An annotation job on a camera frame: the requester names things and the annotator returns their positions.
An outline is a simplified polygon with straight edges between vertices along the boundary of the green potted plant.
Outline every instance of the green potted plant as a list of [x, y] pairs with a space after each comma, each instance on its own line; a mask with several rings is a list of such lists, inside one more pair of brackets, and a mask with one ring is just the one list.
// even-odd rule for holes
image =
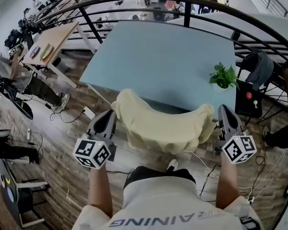
[[210, 74], [210, 81], [214, 85], [214, 89], [218, 92], [221, 92], [227, 88], [234, 87], [235, 85], [239, 89], [239, 86], [236, 82], [237, 77], [235, 74], [235, 70], [232, 66], [229, 69], [225, 69], [223, 64], [220, 62], [215, 65], [216, 72]]

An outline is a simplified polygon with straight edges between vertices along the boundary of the floor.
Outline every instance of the floor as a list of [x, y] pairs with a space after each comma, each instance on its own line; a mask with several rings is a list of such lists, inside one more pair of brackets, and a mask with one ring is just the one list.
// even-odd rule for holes
[[[92, 55], [86, 52], [65, 52], [62, 55], [64, 62], [70, 67], [66, 75], [74, 82], [78, 82], [83, 70], [90, 61]], [[71, 94], [70, 102], [67, 109], [62, 113], [61, 117], [70, 121], [75, 119], [85, 106], [88, 106], [96, 114], [101, 113], [110, 108], [110, 106], [101, 99], [85, 85], [79, 84], [77, 89], [71, 88], [68, 84], [53, 74], [50, 70], [47, 73], [48, 78], [46, 83], [55, 91], [68, 92]], [[114, 101], [116, 93], [99, 90], [107, 95], [109, 100]], [[13, 164], [12, 168], [18, 180], [41, 178], [49, 182], [51, 188], [46, 193], [41, 193], [42, 197], [48, 202], [46, 204], [36, 207], [37, 212], [47, 221], [53, 229], [70, 230], [76, 221], [81, 208], [86, 205], [86, 198], [88, 194], [88, 175], [89, 170], [81, 166], [72, 156], [73, 147], [77, 138], [81, 137], [85, 132], [90, 119], [82, 115], [73, 123], [66, 124], [56, 116], [53, 121], [49, 117], [51, 111], [43, 104], [31, 100], [28, 102], [33, 110], [34, 119], [30, 121], [14, 107], [6, 98], [0, 98], [1, 118], [0, 123], [2, 128], [11, 128], [14, 134], [13, 139], [18, 141], [26, 141], [26, 131], [30, 127], [33, 132], [38, 132], [42, 135], [42, 151], [43, 158], [40, 165], [36, 164]], [[271, 103], [265, 101], [263, 103], [264, 110], [270, 107]], [[256, 120], [252, 120], [248, 129], [253, 135], [258, 148], [257, 155], [264, 154], [264, 145], [261, 137], [263, 125], [267, 124], [272, 131], [288, 124], [288, 114], [281, 113], [270, 119], [267, 123], [256, 124]], [[214, 132], [209, 141], [200, 145], [196, 151], [205, 164], [211, 169], [214, 165], [220, 163], [219, 157], [214, 157], [212, 153], [211, 140], [216, 138], [217, 133]], [[129, 172], [132, 168], [139, 165], [163, 171], [166, 169], [168, 162], [173, 158], [173, 155], [164, 154], [162, 152], [153, 150], [131, 149], [128, 146], [126, 132], [124, 127], [118, 123], [116, 134], [113, 138], [115, 144], [118, 146], [115, 162], [107, 162], [107, 169], [109, 171]], [[41, 137], [39, 134], [32, 133], [31, 142], [41, 144]], [[14, 141], [15, 144], [23, 145], [21, 142]], [[257, 183], [259, 183], [270, 169], [273, 168], [276, 161], [280, 158], [282, 152], [279, 148], [266, 150], [266, 166], [264, 171], [259, 176]], [[179, 168], [187, 168], [194, 176], [197, 182], [197, 188], [200, 190], [203, 187], [206, 176], [209, 170], [202, 164], [202, 162], [192, 154], [180, 154], [177, 156], [179, 161]], [[238, 177], [240, 187], [250, 187], [260, 171], [261, 166], [257, 166], [255, 157], [246, 163], [238, 165]], [[257, 195], [265, 185], [267, 185], [274, 173], [271, 173], [254, 191]], [[109, 173], [112, 200], [114, 212], [120, 210], [123, 202], [123, 185], [126, 180], [126, 175], [120, 173]], [[285, 200], [283, 199], [283, 192], [288, 184], [288, 149], [284, 156], [283, 162], [280, 165], [277, 174], [271, 184], [258, 195], [253, 208], [257, 212], [259, 218], [263, 222], [265, 229], [271, 229], [277, 216], [282, 211]], [[217, 179], [209, 177], [206, 187], [202, 194], [202, 200], [213, 201], [216, 197]], [[241, 194], [249, 193], [249, 188], [241, 189]], [[2, 201], [0, 201], [0, 228], [15, 229], [15, 226], [10, 228], [13, 224], [9, 220], [3, 221], [2, 217], [7, 214]], [[45, 229], [44, 226], [36, 226], [31, 229]]]

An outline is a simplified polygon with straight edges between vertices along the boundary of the hand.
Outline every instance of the hand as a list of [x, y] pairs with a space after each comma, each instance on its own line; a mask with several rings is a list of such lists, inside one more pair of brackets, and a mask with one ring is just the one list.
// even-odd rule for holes
[[22, 52], [23, 52], [23, 50], [21, 48], [18, 48], [15, 55], [20, 56]]

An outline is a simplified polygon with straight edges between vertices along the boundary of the black bag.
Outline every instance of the black bag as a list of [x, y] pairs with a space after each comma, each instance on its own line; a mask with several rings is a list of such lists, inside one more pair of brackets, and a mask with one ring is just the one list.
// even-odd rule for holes
[[[180, 12], [180, 10], [179, 10], [180, 7], [181, 7], [181, 6], [179, 6], [178, 8], [176, 8], [175, 5], [174, 5], [173, 11], [175, 11], [175, 12]], [[179, 14], [174, 14], [173, 19], [178, 19], [178, 18], [179, 18]]]

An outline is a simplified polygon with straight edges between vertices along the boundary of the white sneaker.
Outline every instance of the white sneaker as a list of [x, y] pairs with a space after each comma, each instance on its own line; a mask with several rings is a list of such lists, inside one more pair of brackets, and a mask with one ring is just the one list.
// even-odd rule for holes
[[177, 159], [172, 159], [168, 163], [168, 168], [167, 168], [166, 172], [176, 171], [177, 169], [178, 169], [178, 161], [177, 161]]
[[65, 95], [62, 97], [62, 99], [61, 99], [61, 104], [60, 104], [59, 106], [57, 106], [57, 108], [56, 108], [56, 110], [55, 110], [56, 113], [59, 113], [59, 112], [61, 112], [61, 111], [63, 111], [63, 110], [65, 109], [65, 107], [66, 107], [66, 105], [67, 105], [67, 103], [68, 103], [68, 101], [69, 101], [69, 97], [70, 97], [69, 94], [65, 94]]

